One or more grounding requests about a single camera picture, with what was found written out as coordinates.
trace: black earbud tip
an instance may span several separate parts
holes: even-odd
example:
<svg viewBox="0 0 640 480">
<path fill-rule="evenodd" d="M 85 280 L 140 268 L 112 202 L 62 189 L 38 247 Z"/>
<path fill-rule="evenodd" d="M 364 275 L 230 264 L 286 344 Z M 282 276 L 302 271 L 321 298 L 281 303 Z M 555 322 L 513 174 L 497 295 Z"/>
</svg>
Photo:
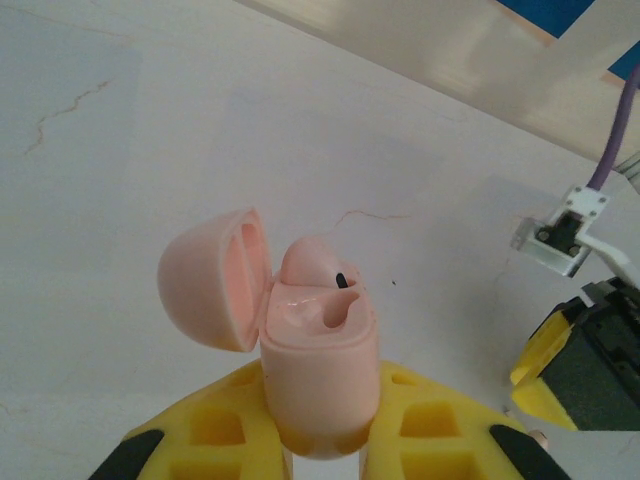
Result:
<svg viewBox="0 0 640 480">
<path fill-rule="evenodd" d="M 336 275 L 336 283 L 338 284 L 338 288 L 348 288 L 349 283 L 347 283 L 347 279 L 344 278 L 342 273 Z"/>
</svg>

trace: square hole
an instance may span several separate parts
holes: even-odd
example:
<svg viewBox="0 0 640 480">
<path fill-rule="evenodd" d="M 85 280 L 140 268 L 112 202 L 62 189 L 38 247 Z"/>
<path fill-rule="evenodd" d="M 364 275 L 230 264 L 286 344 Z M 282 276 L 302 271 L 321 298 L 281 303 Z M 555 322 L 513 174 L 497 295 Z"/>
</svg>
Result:
<svg viewBox="0 0 640 480">
<path fill-rule="evenodd" d="M 404 480 L 487 480 L 471 452 L 402 454 Z"/>
<path fill-rule="evenodd" d="M 245 443 L 237 413 L 213 406 L 198 408 L 191 417 L 192 445 L 240 445 Z"/>
<path fill-rule="evenodd" d="M 400 436 L 414 438 L 459 437 L 451 405 L 426 402 L 411 405 L 404 412 Z"/>
<path fill-rule="evenodd" d="M 240 480 L 238 463 L 183 462 L 171 468 L 171 480 Z"/>
</svg>

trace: earbud charging slot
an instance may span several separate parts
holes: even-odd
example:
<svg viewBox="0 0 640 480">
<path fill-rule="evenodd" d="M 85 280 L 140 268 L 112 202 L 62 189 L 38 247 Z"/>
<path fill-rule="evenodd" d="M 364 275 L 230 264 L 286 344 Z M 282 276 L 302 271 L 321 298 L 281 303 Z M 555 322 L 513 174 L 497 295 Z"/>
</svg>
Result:
<svg viewBox="0 0 640 480">
<path fill-rule="evenodd" d="M 354 291 L 338 290 L 326 300 L 322 322 L 328 328 L 338 328 L 347 320 L 349 307 L 360 295 Z"/>
</svg>

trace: white table surface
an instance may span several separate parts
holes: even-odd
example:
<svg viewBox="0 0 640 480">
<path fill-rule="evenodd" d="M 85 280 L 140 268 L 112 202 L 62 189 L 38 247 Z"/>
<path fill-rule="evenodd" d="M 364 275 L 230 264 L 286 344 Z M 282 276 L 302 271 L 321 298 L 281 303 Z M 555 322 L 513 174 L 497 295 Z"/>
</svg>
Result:
<svg viewBox="0 0 640 480">
<path fill-rule="evenodd" d="M 362 270 L 383 357 L 498 409 L 546 313 L 608 278 L 509 248 L 519 216 L 589 177 L 568 151 L 231 1 L 52 3 L 0 7 L 3 480 L 87 478 L 256 358 L 188 340 L 156 293 L 168 241 L 228 210 L 259 208 L 274 265 L 327 232 Z M 639 198 L 618 176 L 607 192 L 597 233 L 640 263 Z M 637 478 L 639 436 L 542 428 L 576 480 Z"/>
</svg>

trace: crack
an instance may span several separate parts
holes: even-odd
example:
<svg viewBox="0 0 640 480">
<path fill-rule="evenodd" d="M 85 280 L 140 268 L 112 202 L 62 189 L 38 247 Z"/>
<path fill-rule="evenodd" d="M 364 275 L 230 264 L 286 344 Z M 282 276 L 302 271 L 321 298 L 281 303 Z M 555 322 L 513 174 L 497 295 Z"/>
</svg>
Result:
<svg viewBox="0 0 640 480">
<path fill-rule="evenodd" d="M 56 118 L 56 117 L 58 117 L 60 115 L 63 115 L 65 113 L 70 113 L 70 112 L 73 112 L 73 111 L 77 110 L 78 107 L 80 106 L 80 102 L 82 101 L 83 98 L 85 98 L 88 95 L 100 92 L 103 88 L 108 86 L 112 81 L 113 81 L 113 79 L 107 80 L 105 82 L 102 82 L 102 83 L 98 84 L 98 86 L 96 86 L 95 88 L 93 88 L 91 90 L 87 90 L 83 94 L 78 95 L 76 98 L 74 98 L 73 99 L 73 104 L 70 107 L 67 107 L 67 108 L 65 108 L 63 110 L 58 110 L 57 112 L 50 113 L 48 115 L 45 115 L 40 120 L 38 120 L 38 122 L 36 123 L 36 129 L 38 130 L 38 137 L 36 138 L 36 141 L 33 142 L 29 146 L 29 148 L 27 148 L 24 151 L 23 156 L 29 155 L 32 151 L 34 151 L 36 148 L 40 147 L 44 143 L 44 124 L 45 124 L 45 122 L 47 120 L 51 120 L 52 118 Z"/>
<path fill-rule="evenodd" d="M 629 450 L 631 450 L 631 447 L 633 447 L 633 445 L 639 443 L 639 441 L 640 441 L 640 433 L 634 433 L 633 435 L 631 435 L 631 437 L 629 437 L 629 440 L 627 440 L 627 443 L 624 445 L 624 447 L 622 447 L 618 451 L 618 455 L 624 455 Z"/>
<path fill-rule="evenodd" d="M 121 33 L 113 33 L 107 30 L 100 30 L 99 28 L 82 27 L 80 25 L 76 25 L 75 23 L 64 22 L 62 20 L 56 20 L 54 18 L 46 17 L 44 15 L 40 15 L 30 10 L 26 10 L 24 8 L 12 7 L 10 5 L 0 5 L 0 8 L 4 8 L 5 10 L 11 10 L 14 12 L 24 13 L 25 15 L 31 15 L 32 17 L 39 18 L 40 20 L 44 20 L 46 22 L 57 23 L 58 25 L 64 25 L 66 27 L 78 28 L 80 30 L 84 30 L 85 32 L 101 33 L 103 35 L 108 35 L 110 37 L 124 38 L 129 41 L 133 40 L 133 37 L 129 35 L 123 35 Z"/>
<path fill-rule="evenodd" d="M 356 214 L 364 215 L 365 217 L 369 217 L 369 218 L 375 218 L 377 220 L 398 220 L 402 218 L 411 218 L 411 215 L 376 215 L 375 213 L 365 212 L 364 210 L 349 210 L 342 217 L 340 217 L 340 220 L 336 222 L 336 224 L 333 226 L 331 230 L 332 231 L 335 230 L 338 227 L 338 225 L 340 225 L 343 222 L 343 220 L 347 218 L 349 215 L 356 215 Z"/>
<path fill-rule="evenodd" d="M 8 417 L 29 412 L 27 407 L 9 408 L 4 403 L 0 403 L 0 410 L 4 410 Z"/>
</svg>

